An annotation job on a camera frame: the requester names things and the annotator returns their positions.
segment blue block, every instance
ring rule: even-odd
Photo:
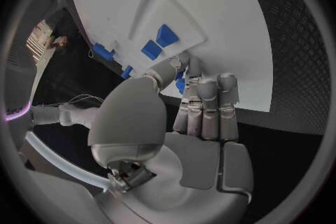
[[[151,60],[155,60],[162,52],[162,49],[158,45],[156,45],[153,40],[149,40],[147,44],[142,48],[141,52],[148,56]]]
[[[127,66],[126,67],[126,69],[125,69],[125,71],[122,73],[122,78],[123,79],[127,79],[127,78],[129,78],[129,74],[130,74],[130,72],[133,70],[133,67],[132,66]]]
[[[177,82],[176,82],[175,85],[179,89],[179,92],[181,94],[183,94],[184,93],[184,86],[185,86],[185,80],[184,80],[184,78],[180,78],[179,80],[177,80]]]
[[[110,62],[112,62],[113,56],[115,54],[115,51],[112,50],[111,52],[109,52],[107,49],[104,48],[103,45],[96,43],[92,49],[96,54],[99,54],[100,56],[102,56],[105,60],[108,60]]]
[[[179,41],[179,37],[165,24],[157,32],[156,42],[163,48]]]
[[[179,80],[179,79],[183,78],[183,74],[184,74],[184,72],[178,72],[176,77],[175,77],[175,80]]]

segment purple light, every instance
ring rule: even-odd
[[[5,120],[8,122],[10,120],[17,119],[23,115],[25,115],[29,110],[30,110],[31,104],[28,102],[28,104],[19,112],[11,114],[11,115],[6,115]]]

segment dark background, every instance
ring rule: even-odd
[[[335,8],[336,1],[330,0],[330,3]],[[56,29],[58,31],[56,34],[68,35],[69,47],[64,51],[57,52],[50,62],[50,66],[43,76],[43,84],[41,84],[44,87],[38,88],[36,92],[38,98],[34,102],[66,101],[84,91],[105,97],[122,79],[111,73],[102,64],[82,57],[87,53],[86,43],[69,17],[64,19],[61,26]],[[62,68],[58,65],[57,59],[59,58],[62,58]],[[64,79],[68,83],[66,83],[66,87],[64,84],[62,84],[63,87],[60,87],[60,82]],[[100,87],[92,88],[90,86],[96,84]],[[48,95],[43,95],[43,92],[46,92],[43,89],[48,90]],[[167,109],[169,111],[167,128],[170,129],[176,108],[167,106]],[[73,126],[64,130],[64,128],[55,125],[52,128],[38,127],[34,131],[51,148],[74,163],[98,174],[105,173],[104,169],[92,161],[91,152],[86,147],[87,134],[85,132],[87,130],[84,127]],[[240,124],[239,131],[240,142],[247,146],[255,172],[253,202],[242,222],[253,223],[281,202],[299,182],[309,167],[322,136],[293,134],[246,124]],[[307,223],[321,219],[326,219],[326,222],[335,222],[336,216],[333,212],[332,202],[335,179],[336,171],[333,169],[317,198],[295,223]],[[30,210],[18,199],[15,189],[4,173],[0,174],[0,182],[2,186],[0,206],[3,219],[9,219],[12,223],[37,222]]]

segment white tube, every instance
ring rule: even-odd
[[[95,175],[60,157],[48,146],[46,146],[33,132],[27,132],[26,140],[52,165],[62,170],[66,174],[90,185],[102,188],[104,191],[110,186],[110,180],[102,176]]]

